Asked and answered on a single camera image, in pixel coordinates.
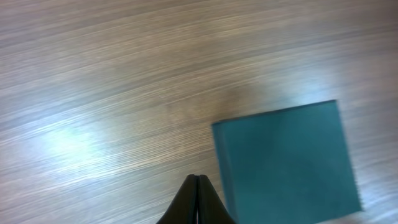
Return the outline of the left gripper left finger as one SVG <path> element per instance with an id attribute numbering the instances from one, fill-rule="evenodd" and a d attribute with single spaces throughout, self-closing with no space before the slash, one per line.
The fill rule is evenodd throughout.
<path id="1" fill-rule="evenodd" d="M 188 175 L 157 224 L 197 223 L 197 177 Z"/>

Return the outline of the dark green box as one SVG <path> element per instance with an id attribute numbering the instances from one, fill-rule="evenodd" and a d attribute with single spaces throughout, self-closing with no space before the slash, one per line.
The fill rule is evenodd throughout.
<path id="1" fill-rule="evenodd" d="M 212 124 L 237 223 L 320 223 L 361 211 L 335 100 Z"/>

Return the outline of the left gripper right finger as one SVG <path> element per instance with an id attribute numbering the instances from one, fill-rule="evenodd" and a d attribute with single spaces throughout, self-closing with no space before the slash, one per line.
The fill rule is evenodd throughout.
<path id="1" fill-rule="evenodd" d="M 235 224 L 206 175 L 198 176 L 197 195 L 199 224 Z"/>

